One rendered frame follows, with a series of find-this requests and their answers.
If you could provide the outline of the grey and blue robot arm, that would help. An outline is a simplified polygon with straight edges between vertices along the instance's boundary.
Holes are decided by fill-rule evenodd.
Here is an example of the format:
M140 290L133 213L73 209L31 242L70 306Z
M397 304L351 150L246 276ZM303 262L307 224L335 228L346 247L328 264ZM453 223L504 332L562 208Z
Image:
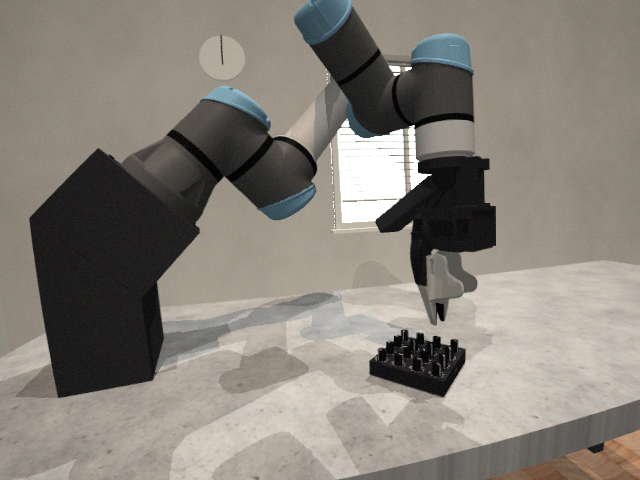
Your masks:
M412 68L395 76L351 0L308 0L294 22L330 83L285 136L267 133L270 119L250 97L220 86L120 164L187 221L201 217L223 177L272 220L297 213L314 197L317 160L347 119L366 139L414 126L419 162L475 154L474 71L463 37L422 40Z

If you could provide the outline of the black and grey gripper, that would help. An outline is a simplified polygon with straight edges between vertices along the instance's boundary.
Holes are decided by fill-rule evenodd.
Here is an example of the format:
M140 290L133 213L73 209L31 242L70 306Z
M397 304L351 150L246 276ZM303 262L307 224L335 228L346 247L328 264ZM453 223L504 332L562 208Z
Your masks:
M462 268L457 252L496 246L496 206L485 203L488 158L439 157L420 161L417 166L419 174L431 174L437 192L416 209L410 260L428 317L436 326L437 313L440 321L445 321L449 299L476 290L477 279ZM431 255L433 249L438 251Z

